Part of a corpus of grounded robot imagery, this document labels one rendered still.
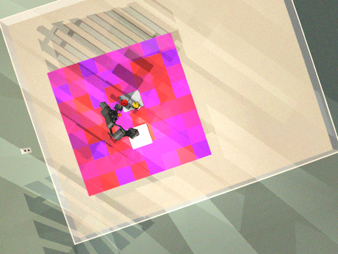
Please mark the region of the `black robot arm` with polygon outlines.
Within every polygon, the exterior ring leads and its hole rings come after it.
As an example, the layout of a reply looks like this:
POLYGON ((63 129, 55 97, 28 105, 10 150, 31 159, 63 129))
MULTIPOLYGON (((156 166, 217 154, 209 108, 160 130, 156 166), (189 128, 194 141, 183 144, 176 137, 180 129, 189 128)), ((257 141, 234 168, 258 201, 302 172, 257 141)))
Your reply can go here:
POLYGON ((121 138, 126 137, 126 136, 128 136, 131 139, 134 139, 135 137, 139 136, 139 131, 137 129, 129 128, 128 130, 125 130, 122 126, 114 123, 112 117, 115 115, 115 111, 112 110, 105 101, 100 102, 99 106, 102 109, 100 113, 101 113, 101 116, 105 118, 106 127, 109 129, 110 135, 115 140, 120 140, 121 138), (114 134, 112 132, 113 126, 120 127, 119 130, 117 130, 114 134))

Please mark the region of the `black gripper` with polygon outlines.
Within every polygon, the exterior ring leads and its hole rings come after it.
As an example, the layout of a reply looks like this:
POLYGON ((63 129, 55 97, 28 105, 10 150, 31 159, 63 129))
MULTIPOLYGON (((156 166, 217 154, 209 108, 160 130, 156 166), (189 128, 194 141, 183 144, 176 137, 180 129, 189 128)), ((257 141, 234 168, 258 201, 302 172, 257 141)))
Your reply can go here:
POLYGON ((116 118, 117 115, 118 115, 118 112, 117 112, 117 111, 118 111, 118 110, 121 111, 122 108, 123 108, 123 106, 121 106, 121 105, 119 105, 119 104, 116 104, 116 105, 115 105, 115 108, 116 108, 116 109, 114 110, 114 111, 115 111, 115 115, 112 117, 114 123, 117 121, 117 118, 116 118))

